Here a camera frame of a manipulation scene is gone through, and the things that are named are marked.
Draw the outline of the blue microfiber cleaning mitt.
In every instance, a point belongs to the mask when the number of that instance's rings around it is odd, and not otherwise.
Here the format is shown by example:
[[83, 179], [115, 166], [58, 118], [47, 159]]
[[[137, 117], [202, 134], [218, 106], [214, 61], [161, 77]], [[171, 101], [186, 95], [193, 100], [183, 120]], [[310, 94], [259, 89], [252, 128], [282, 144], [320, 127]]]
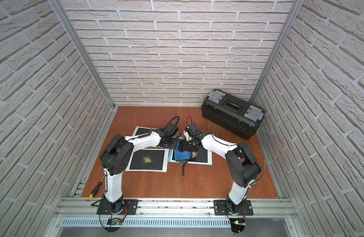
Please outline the blue microfiber cleaning mitt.
[[176, 148], [174, 149], [174, 158], [177, 163], [182, 168], [182, 176], [185, 174], [185, 165], [188, 163], [188, 161], [191, 159], [191, 152], [188, 152], [184, 149], [184, 144], [186, 142], [186, 139], [180, 139], [177, 142]]

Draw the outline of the blue-edged drawing tablet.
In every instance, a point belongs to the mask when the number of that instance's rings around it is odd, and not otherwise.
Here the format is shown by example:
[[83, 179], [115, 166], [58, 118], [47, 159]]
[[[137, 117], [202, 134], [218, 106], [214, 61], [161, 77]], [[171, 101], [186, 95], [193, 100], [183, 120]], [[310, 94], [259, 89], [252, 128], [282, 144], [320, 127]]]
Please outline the blue-edged drawing tablet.
[[[192, 152], [189, 164], [212, 166], [212, 160], [212, 151], [199, 148], [198, 152]], [[169, 152], [168, 162], [176, 163], [173, 151]]]

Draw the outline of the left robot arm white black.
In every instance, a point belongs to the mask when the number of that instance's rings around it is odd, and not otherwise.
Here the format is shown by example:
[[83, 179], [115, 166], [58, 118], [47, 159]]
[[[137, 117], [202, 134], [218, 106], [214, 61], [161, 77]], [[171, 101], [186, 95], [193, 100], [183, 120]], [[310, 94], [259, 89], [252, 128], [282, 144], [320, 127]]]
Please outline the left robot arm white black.
[[169, 122], [164, 128], [151, 129], [147, 134], [115, 135], [100, 155], [106, 175], [105, 199], [110, 203], [116, 203], [123, 198], [122, 176], [134, 152], [149, 147], [172, 150], [176, 147], [178, 130], [176, 124]]

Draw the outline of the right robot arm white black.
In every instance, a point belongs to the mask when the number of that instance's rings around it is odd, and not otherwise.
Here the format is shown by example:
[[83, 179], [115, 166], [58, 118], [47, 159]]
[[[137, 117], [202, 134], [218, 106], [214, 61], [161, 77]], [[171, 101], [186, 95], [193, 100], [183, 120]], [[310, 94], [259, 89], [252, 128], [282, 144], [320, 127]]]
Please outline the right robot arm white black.
[[232, 188], [226, 198], [227, 207], [231, 208], [232, 212], [238, 212], [247, 199], [249, 189], [262, 172], [250, 146], [246, 143], [235, 144], [219, 139], [209, 132], [201, 131], [194, 123], [185, 128], [184, 135], [186, 140], [183, 148], [186, 151], [203, 148], [226, 160], [233, 179]]

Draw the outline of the near white drawing tablet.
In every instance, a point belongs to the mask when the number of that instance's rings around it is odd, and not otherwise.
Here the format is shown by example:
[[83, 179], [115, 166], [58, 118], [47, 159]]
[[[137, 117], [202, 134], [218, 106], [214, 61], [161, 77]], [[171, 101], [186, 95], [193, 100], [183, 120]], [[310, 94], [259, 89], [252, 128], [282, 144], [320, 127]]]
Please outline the near white drawing tablet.
[[126, 171], [167, 172], [169, 149], [141, 149], [134, 152]]

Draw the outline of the white drawing tablet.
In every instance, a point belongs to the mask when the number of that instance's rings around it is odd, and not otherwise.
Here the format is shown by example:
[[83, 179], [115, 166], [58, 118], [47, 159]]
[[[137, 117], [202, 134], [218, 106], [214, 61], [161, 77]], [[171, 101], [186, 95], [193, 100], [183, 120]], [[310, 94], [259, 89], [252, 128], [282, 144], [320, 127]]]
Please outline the white drawing tablet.
[[169, 149], [141, 149], [134, 152], [126, 171], [167, 172]]
[[154, 137], [154, 136], [158, 137], [159, 134], [156, 131], [157, 129], [154, 128], [137, 126], [132, 136], [135, 138]]

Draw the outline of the far white drawing tablet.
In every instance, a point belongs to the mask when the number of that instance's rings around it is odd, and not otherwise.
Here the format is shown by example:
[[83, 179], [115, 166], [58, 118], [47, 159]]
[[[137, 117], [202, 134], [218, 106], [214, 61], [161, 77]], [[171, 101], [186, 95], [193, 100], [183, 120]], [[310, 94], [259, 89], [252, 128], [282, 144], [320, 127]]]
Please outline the far white drawing tablet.
[[159, 134], [156, 131], [157, 129], [154, 128], [137, 126], [132, 136], [135, 138], [154, 137], [154, 136], [158, 137]]

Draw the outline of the black toolbox grey latches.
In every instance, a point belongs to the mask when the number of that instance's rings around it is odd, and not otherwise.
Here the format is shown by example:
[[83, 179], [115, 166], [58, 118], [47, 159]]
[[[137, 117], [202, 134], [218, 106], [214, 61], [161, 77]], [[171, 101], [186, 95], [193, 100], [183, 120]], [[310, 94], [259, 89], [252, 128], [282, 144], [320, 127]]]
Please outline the black toolbox grey latches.
[[213, 90], [201, 105], [202, 116], [249, 140], [257, 133], [265, 110], [221, 90]]

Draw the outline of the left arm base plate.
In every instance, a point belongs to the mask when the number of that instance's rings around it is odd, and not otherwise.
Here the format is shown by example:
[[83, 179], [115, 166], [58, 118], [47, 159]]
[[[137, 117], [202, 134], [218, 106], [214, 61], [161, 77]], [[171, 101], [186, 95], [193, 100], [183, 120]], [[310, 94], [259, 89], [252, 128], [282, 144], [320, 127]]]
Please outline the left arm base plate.
[[98, 205], [98, 215], [135, 215], [138, 207], [138, 199], [119, 199], [111, 203], [106, 199], [101, 199]]

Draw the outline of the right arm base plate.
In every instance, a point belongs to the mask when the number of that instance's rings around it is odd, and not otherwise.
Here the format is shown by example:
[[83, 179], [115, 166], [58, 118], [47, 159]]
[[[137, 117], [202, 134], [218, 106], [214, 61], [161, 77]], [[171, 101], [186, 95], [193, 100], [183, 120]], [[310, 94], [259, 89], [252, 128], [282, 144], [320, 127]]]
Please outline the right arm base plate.
[[240, 204], [234, 204], [230, 200], [216, 199], [213, 200], [214, 212], [216, 216], [253, 216], [253, 207], [251, 201], [243, 200]]

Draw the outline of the aluminium mounting rail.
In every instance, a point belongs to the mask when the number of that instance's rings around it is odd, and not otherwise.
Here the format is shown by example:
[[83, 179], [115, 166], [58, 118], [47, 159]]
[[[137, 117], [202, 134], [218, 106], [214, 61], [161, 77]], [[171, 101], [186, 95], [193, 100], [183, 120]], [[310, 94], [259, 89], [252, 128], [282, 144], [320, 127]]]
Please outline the aluminium mounting rail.
[[[62, 217], [97, 217], [98, 198], [62, 198], [55, 215]], [[237, 211], [232, 211], [225, 199], [203, 198], [131, 198], [124, 199], [127, 209], [120, 215], [127, 213], [129, 217], [203, 217], [219, 218], [239, 217], [247, 218], [297, 218], [298, 215], [289, 199], [251, 198]]]

